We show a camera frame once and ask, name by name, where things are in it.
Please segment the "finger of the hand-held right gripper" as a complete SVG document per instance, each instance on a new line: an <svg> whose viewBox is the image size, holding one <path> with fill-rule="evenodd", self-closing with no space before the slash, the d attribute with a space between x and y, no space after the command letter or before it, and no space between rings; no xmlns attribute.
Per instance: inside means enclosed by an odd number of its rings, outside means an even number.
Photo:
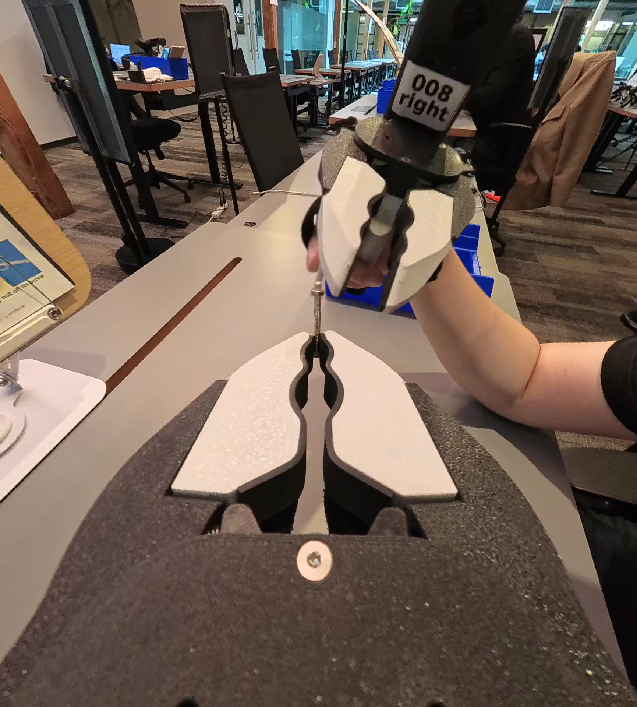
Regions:
<svg viewBox="0 0 637 707"><path fill-rule="evenodd" d="M409 190L397 212L396 235L380 311L393 313L431 279L452 247L454 199L436 190Z"/></svg>
<svg viewBox="0 0 637 707"><path fill-rule="evenodd" d="M349 286L356 264L373 266L385 249L388 227L371 231L386 194L385 180L368 164L347 156L321 199L318 250L325 282L334 297Z"/></svg>

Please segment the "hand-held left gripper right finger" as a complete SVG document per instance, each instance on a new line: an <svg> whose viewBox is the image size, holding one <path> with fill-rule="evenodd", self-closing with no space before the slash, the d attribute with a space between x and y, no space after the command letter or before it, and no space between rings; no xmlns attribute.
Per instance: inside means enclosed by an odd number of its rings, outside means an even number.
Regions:
<svg viewBox="0 0 637 707"><path fill-rule="evenodd" d="M322 344L329 495L345 507L455 500L456 484L402 377L335 331Z"/></svg>

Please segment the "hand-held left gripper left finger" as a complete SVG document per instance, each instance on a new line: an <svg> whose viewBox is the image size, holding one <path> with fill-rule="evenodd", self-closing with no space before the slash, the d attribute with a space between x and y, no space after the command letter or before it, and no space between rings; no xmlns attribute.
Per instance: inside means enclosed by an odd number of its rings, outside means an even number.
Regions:
<svg viewBox="0 0 637 707"><path fill-rule="evenodd" d="M300 332L230 376L171 483L173 495L226 505L298 501L313 346L314 338Z"/></svg>

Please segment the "steel bolt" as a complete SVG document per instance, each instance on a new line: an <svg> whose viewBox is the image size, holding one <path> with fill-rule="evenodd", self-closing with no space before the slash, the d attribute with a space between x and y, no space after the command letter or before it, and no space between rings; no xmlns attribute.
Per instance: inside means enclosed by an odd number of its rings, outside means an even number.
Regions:
<svg viewBox="0 0 637 707"><path fill-rule="evenodd" d="M321 315L322 315L322 303L324 295L324 278L321 272L316 274L316 279L314 280L314 285L311 289L311 295L314 302L314 358L320 356L320 343L321 343Z"/></svg>

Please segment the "person's right forearm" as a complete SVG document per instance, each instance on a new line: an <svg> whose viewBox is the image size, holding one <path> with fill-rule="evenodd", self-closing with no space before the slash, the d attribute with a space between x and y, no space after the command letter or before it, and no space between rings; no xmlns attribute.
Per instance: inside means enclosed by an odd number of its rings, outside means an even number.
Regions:
<svg viewBox="0 0 637 707"><path fill-rule="evenodd" d="M637 442L602 390L612 341L541 344L484 294L453 252L411 306L448 374L490 411L534 428Z"/></svg>

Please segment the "person's right hand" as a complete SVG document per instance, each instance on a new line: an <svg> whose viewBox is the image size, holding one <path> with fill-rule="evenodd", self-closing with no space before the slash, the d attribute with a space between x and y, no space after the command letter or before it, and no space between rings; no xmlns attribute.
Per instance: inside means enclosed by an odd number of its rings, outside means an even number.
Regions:
<svg viewBox="0 0 637 707"><path fill-rule="evenodd" d="M346 289L361 290L375 288L383 285L389 272L389 264L385 259L368 264L358 260L351 270Z"/></svg>

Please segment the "black mesh chair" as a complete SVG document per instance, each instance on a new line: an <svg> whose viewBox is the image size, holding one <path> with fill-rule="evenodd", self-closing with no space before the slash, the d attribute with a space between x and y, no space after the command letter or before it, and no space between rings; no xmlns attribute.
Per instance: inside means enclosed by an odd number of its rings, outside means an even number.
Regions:
<svg viewBox="0 0 637 707"><path fill-rule="evenodd" d="M258 190L271 190L304 164L279 71L221 80Z"/></svg>

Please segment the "tan coat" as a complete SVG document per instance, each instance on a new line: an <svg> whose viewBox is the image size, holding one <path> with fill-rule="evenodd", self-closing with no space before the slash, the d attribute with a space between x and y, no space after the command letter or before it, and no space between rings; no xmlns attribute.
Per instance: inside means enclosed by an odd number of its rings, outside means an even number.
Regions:
<svg viewBox="0 0 637 707"><path fill-rule="evenodd" d="M559 100L536 130L503 210L566 206L605 119L615 67L615 51L573 55Z"/></svg>

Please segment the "black office chair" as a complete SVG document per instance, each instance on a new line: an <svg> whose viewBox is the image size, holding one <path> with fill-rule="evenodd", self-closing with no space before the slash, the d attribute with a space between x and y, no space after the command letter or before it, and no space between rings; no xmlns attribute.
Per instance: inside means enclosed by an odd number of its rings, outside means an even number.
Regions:
<svg viewBox="0 0 637 707"><path fill-rule="evenodd" d="M148 168L143 172L145 183L157 190L165 184L182 193L184 201L190 203L188 190L175 183L185 178L181 175L158 171L152 162L152 153L158 161L166 158L162 145L180 135L180 124L171 119L148 116L135 99L133 92L121 91L120 99L130 114L130 129L135 148L146 159Z"/></svg>

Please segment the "monitor on black floor stand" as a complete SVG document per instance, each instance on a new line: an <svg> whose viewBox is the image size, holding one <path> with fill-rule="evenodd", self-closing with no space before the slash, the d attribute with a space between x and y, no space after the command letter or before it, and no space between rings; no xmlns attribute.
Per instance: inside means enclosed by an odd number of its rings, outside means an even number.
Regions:
<svg viewBox="0 0 637 707"><path fill-rule="evenodd" d="M23 1L58 95L80 146L93 157L122 228L123 246L115 254L127 275L172 247L167 238L146 238L118 169L127 165L142 178L130 128L88 1Z"/></svg>

